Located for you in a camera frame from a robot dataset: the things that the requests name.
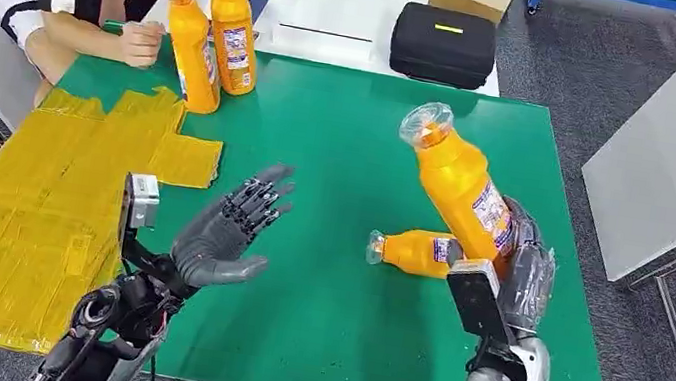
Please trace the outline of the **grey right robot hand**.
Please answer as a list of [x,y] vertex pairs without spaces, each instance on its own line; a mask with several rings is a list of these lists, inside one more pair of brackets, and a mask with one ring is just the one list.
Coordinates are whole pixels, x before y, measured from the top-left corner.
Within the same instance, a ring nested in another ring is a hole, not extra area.
[[537,334],[553,291],[554,250],[545,246],[536,221],[519,202],[507,196],[503,200],[513,219],[514,247],[497,302],[517,337],[532,337]]

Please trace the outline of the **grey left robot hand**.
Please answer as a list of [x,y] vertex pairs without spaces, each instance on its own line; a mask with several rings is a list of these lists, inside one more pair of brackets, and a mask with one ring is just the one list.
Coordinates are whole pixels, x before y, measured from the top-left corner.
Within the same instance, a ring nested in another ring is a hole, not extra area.
[[268,267],[265,256],[246,251],[263,229],[291,209],[281,203],[294,190],[294,168],[275,164],[249,177],[194,216],[170,249],[183,281],[203,288],[248,281]]

